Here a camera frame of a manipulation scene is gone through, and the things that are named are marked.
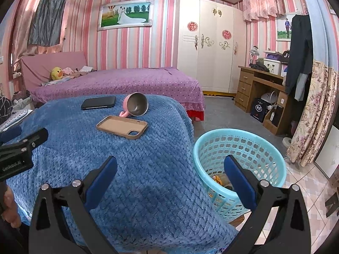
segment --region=pink mug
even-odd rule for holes
[[[148,110],[148,101],[144,94],[135,92],[125,97],[122,107],[124,111],[119,114],[121,117],[141,116]]]

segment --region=wooden desk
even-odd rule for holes
[[[276,127],[270,121],[272,109],[265,116],[263,126],[275,135],[287,133],[293,100],[285,93],[285,87],[282,85],[283,77],[256,69],[239,67],[241,71],[235,105],[246,113],[250,113],[251,105],[256,97],[261,97],[267,92],[276,91],[278,95],[277,104],[283,107],[279,124]]]

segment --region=red bed skirt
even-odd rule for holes
[[[204,120],[204,112],[193,111],[193,110],[188,110],[186,112],[191,119],[195,118],[195,121],[203,121]]]

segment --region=bride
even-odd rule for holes
[[[121,11],[121,17],[118,21],[118,24],[124,25],[124,24],[131,24],[131,23],[143,23],[146,21],[144,18],[131,18],[128,17],[125,13],[126,8],[123,8]]]

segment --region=polka dot bedspread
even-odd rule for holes
[[[91,72],[69,81],[31,91],[34,101],[96,94],[141,92],[171,97],[186,111],[204,111],[204,97],[197,80],[174,68],[113,69]]]

